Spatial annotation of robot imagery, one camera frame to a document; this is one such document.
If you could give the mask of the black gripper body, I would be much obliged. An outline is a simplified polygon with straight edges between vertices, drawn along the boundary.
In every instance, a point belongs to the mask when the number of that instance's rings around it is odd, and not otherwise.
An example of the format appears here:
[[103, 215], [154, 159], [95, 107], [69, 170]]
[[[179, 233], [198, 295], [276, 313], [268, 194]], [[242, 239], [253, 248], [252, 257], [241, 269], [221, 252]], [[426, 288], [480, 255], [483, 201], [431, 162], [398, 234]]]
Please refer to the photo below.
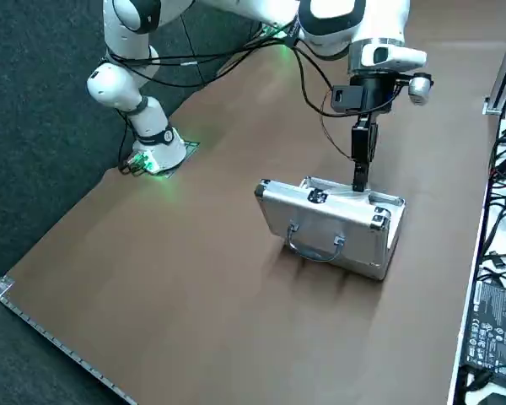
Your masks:
[[387, 114], [391, 111], [396, 92], [396, 76], [392, 73], [372, 73], [361, 77], [365, 89], [361, 112]]

